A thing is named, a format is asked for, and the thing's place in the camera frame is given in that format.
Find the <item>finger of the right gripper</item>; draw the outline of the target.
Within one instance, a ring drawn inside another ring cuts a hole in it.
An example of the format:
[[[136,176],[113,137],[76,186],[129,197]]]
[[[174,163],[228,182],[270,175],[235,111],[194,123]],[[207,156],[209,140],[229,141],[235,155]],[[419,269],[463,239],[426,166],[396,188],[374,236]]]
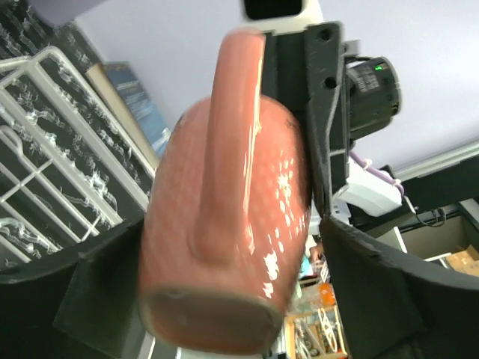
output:
[[[291,34],[266,33],[262,92],[299,121],[314,202],[323,217],[348,174],[349,118],[341,22],[309,25]]]

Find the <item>salmon speckled ceramic mug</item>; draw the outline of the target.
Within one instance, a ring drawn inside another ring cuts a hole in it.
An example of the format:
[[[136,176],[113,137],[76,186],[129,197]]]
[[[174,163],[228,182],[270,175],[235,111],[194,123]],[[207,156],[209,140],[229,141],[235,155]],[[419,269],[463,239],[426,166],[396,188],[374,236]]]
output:
[[[274,343],[311,217],[298,120],[261,93],[266,38],[222,41],[210,97],[160,160],[138,266],[142,322],[178,347],[255,355]]]

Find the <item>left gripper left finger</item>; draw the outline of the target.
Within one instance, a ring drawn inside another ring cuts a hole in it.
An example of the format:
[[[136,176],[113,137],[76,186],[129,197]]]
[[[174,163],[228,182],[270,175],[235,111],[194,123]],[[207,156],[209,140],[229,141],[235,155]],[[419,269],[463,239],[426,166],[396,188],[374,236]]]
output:
[[[143,219],[1,271],[2,358],[136,358]]]

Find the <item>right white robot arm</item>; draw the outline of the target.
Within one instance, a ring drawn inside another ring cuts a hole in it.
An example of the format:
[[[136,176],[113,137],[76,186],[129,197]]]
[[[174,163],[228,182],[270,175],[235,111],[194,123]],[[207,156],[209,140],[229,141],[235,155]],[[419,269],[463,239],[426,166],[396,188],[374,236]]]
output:
[[[263,94],[299,121],[317,211],[328,214],[336,199],[373,217],[399,209],[400,180],[353,153],[358,139],[384,129],[400,110],[391,62],[353,54],[341,22],[264,33]]]

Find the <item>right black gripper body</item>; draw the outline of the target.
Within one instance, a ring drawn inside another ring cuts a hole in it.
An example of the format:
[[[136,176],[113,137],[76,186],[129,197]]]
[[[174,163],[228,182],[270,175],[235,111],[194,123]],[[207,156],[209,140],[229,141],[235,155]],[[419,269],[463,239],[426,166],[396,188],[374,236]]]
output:
[[[359,41],[344,42],[350,146],[387,127],[400,111],[400,83],[386,57],[359,54]]]

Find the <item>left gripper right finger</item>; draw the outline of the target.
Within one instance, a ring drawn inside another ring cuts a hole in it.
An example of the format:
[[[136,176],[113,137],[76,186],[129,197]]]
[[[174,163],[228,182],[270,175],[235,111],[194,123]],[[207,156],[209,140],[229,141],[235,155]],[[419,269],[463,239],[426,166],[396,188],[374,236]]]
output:
[[[320,223],[352,358],[477,358],[478,278],[328,217]]]

